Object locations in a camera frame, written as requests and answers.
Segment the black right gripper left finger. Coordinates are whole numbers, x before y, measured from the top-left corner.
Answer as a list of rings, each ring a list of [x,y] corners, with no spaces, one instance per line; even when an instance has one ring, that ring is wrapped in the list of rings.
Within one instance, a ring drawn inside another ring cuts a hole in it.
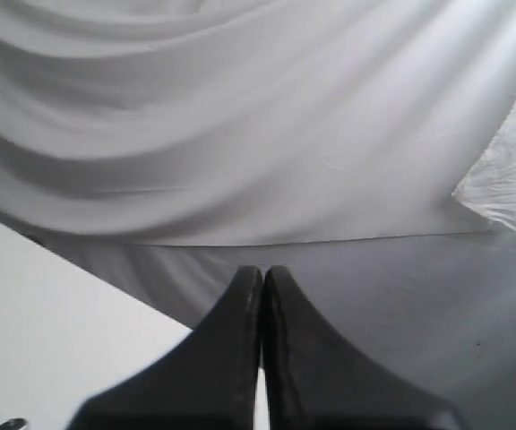
[[[243,266],[217,304],[156,363],[93,396],[75,429],[251,429],[262,274]]]

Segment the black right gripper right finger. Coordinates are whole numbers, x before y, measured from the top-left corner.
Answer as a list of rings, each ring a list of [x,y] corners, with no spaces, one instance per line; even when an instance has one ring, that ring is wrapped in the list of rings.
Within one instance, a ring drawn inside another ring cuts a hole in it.
[[[283,266],[263,299],[263,365],[273,429],[455,429],[447,401],[375,363],[314,307]]]

